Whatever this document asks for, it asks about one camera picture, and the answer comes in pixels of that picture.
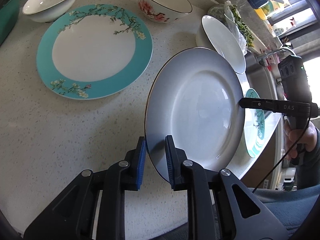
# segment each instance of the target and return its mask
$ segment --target person's arm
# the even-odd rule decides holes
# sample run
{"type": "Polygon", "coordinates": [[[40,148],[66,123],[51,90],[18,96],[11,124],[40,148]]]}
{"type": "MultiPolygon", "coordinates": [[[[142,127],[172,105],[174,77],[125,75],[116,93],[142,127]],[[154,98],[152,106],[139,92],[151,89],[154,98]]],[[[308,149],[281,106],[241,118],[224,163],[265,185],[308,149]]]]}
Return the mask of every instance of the person's arm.
{"type": "MultiPolygon", "coordinates": [[[[286,150],[299,138],[302,130],[291,130],[288,123],[284,124],[285,148],[286,150]]],[[[309,123],[304,136],[299,143],[304,143],[306,152],[303,164],[296,167],[297,189],[303,189],[320,184],[320,131],[309,123]]],[[[288,154],[288,159],[297,156],[296,147],[288,154]]]]}

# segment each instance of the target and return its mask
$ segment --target hand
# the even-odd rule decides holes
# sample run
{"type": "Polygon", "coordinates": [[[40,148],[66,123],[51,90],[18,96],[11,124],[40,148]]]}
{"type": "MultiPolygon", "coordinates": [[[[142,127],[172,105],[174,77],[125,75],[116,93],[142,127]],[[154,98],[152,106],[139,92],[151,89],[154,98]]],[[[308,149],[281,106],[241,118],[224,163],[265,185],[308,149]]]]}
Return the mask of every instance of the hand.
{"type": "MultiPolygon", "coordinates": [[[[285,151],[289,150],[292,144],[300,137],[303,130],[296,129],[291,130],[288,121],[286,120],[284,123],[284,143],[285,143],[285,151]]],[[[304,143],[307,152],[311,152],[317,144],[318,134],[316,127],[312,122],[309,122],[309,126],[302,136],[302,138],[298,141],[298,143],[304,143]]],[[[286,156],[287,160],[294,159],[298,156],[297,145],[293,147],[293,149],[286,156]]]]}

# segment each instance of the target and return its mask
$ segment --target countertop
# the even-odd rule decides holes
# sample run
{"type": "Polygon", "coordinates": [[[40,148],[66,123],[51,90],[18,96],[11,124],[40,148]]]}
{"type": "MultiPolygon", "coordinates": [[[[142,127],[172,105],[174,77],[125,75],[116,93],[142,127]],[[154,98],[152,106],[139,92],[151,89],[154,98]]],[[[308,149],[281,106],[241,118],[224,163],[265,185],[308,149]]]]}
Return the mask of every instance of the countertop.
{"type": "MultiPolygon", "coordinates": [[[[151,62],[123,91],[90,101],[63,98],[47,89],[36,71],[36,51],[48,24],[20,13],[0,46],[0,209],[20,232],[84,169],[100,171],[122,160],[144,134],[149,89],[163,64],[179,51],[195,47],[195,34],[214,0],[190,0],[184,21],[157,24],[146,20],[136,0],[76,0],[73,8],[113,3],[144,19],[154,41],[151,62]]],[[[243,92],[245,74],[238,75],[243,92]]],[[[266,143],[279,114],[266,119],[266,143]]],[[[228,165],[241,178],[253,165],[242,141],[228,165]]],[[[150,239],[187,222],[186,192],[173,192],[146,159],[139,192],[126,192],[127,239],[150,239]]]]}

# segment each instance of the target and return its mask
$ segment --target faucet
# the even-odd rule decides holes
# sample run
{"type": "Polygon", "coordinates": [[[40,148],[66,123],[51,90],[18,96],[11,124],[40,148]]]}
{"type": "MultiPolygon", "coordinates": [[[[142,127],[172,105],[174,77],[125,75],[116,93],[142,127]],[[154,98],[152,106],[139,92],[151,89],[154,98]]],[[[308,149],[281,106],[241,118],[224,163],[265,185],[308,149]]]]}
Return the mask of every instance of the faucet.
{"type": "Polygon", "coordinates": [[[279,49],[276,49],[276,50],[273,50],[273,51],[267,51],[267,52],[264,52],[264,53],[261,53],[261,54],[255,56],[255,57],[256,57],[257,62],[259,62],[259,61],[261,61],[261,60],[263,60],[263,59],[265,59],[265,58],[267,58],[267,57],[270,57],[270,56],[273,55],[273,54],[276,54],[277,52],[279,52],[279,51],[281,51],[281,50],[287,50],[287,51],[289,51],[292,55],[295,55],[295,56],[296,56],[296,53],[295,53],[292,49],[290,49],[290,48],[288,48],[288,47],[282,47],[282,46],[281,46],[279,49]]]}

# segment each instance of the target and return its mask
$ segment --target teal plate rim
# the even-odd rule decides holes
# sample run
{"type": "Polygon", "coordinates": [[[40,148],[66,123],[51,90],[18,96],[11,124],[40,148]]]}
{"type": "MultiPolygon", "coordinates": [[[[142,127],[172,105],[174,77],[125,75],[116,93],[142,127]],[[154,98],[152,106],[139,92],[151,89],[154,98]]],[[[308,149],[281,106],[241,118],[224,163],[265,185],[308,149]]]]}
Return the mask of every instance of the teal plate rim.
{"type": "Polygon", "coordinates": [[[137,80],[149,64],[152,50],[151,34],[138,16],[116,5],[91,4],[67,12],[47,29],[38,46],[36,65],[44,85],[56,94],[79,100],[97,99],[117,93],[137,80]],[[103,80],[80,82],[65,77],[56,69],[52,48],[60,32],[89,15],[110,16],[111,21],[125,23],[136,38],[136,48],[130,62],[115,75],[103,80]]]}
{"type": "MultiPolygon", "coordinates": [[[[248,91],[245,93],[246,98],[260,98],[258,93],[253,89],[249,88],[248,91]]],[[[261,109],[255,109],[255,116],[257,116],[257,127],[258,127],[258,135],[256,141],[252,147],[252,149],[248,149],[248,154],[251,158],[256,157],[262,149],[263,146],[263,139],[264,139],[264,130],[265,130],[265,118],[264,112],[261,109]]]]}

